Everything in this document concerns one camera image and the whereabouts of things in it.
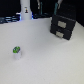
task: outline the black device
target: black device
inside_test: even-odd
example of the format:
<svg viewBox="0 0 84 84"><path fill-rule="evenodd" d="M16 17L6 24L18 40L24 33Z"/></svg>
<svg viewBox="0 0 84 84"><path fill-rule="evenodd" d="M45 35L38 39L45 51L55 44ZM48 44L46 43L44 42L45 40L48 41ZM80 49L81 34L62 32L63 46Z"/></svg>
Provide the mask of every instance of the black device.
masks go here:
<svg viewBox="0 0 84 84"><path fill-rule="evenodd" d="M69 40L76 23L75 6L62 3L57 9L56 15L52 16L50 32Z"/></svg>

